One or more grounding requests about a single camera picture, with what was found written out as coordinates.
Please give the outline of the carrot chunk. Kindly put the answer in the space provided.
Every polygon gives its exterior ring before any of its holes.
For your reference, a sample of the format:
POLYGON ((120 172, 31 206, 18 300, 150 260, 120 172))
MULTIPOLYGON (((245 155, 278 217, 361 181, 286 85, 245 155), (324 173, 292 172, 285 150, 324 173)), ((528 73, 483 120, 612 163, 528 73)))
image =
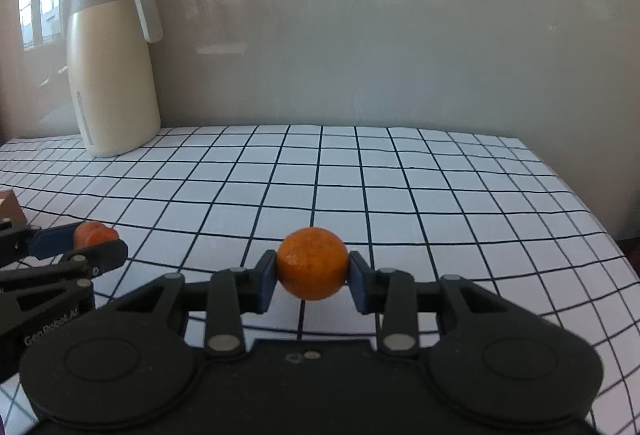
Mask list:
POLYGON ((111 227, 107 227, 99 221, 85 221, 74 231, 73 240, 76 250, 85 247, 94 247, 102 243, 107 243, 119 239, 118 232, 111 227))

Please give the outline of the rough orange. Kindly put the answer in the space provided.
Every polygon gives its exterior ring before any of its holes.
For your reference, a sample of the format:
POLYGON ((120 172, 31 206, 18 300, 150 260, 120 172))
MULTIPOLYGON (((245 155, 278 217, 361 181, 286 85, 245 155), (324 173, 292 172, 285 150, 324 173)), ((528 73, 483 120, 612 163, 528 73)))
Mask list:
POLYGON ((288 293, 305 301, 328 299, 347 278, 348 252, 331 231, 307 227, 281 243, 276 257, 279 281, 288 293))

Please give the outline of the brown cardboard box tray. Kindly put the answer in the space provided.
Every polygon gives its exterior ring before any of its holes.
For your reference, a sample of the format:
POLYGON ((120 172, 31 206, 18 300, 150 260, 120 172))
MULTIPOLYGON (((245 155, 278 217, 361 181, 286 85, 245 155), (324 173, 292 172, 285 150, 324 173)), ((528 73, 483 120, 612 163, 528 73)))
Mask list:
POLYGON ((27 218, 12 190, 0 191, 0 218, 2 221, 9 219, 13 226, 27 224, 27 218))

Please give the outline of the checkered white tablecloth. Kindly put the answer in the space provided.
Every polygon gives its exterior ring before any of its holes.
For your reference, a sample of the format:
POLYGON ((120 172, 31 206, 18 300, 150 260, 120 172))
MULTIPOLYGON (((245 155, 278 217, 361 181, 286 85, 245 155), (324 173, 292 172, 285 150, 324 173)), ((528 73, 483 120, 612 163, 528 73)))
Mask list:
POLYGON ((597 349, 589 421, 639 429, 639 280, 591 210, 521 140, 403 127, 164 128, 95 158, 76 136, 13 139, 1 186, 41 228, 101 221, 127 243, 104 304, 163 273, 252 267, 293 231, 339 236, 374 268, 457 273, 597 349))

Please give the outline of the cream grey thermos jug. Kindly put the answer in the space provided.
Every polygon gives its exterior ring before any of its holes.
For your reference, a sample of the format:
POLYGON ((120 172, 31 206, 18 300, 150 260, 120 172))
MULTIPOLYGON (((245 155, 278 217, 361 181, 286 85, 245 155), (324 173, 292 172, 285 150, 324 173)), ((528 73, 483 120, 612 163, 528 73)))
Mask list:
POLYGON ((129 152, 160 131, 149 46, 162 39, 155 0, 70 0, 68 81, 91 155, 129 152))

